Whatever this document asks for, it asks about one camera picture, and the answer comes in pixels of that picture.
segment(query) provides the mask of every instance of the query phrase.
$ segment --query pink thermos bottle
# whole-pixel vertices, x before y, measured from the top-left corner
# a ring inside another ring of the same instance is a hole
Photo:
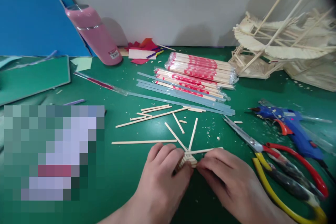
[[[89,5],[71,5],[66,8],[65,13],[105,65],[116,65],[123,60],[95,9]]]

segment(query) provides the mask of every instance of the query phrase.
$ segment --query blue glue gun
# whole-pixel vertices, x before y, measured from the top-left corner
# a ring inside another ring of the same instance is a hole
[[[302,115],[294,110],[284,108],[260,106],[250,108],[258,117],[274,120],[280,124],[282,134],[288,135],[297,147],[297,151],[305,158],[323,160],[323,153],[311,140],[310,136],[300,125]]]

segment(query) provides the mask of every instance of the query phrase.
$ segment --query glue gun trigger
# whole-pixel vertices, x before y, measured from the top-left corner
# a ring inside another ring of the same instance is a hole
[[[291,131],[282,121],[279,119],[275,119],[274,121],[280,124],[282,135],[293,134],[293,131]]]

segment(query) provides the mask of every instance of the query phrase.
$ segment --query green cardboard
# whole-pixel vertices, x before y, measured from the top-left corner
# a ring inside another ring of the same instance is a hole
[[[68,56],[0,72],[0,106],[70,83]]]

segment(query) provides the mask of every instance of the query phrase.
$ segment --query pixelated area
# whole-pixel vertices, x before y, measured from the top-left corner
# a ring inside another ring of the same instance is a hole
[[[79,177],[87,175],[104,112],[104,106],[5,106],[5,189],[12,200],[79,200]]]

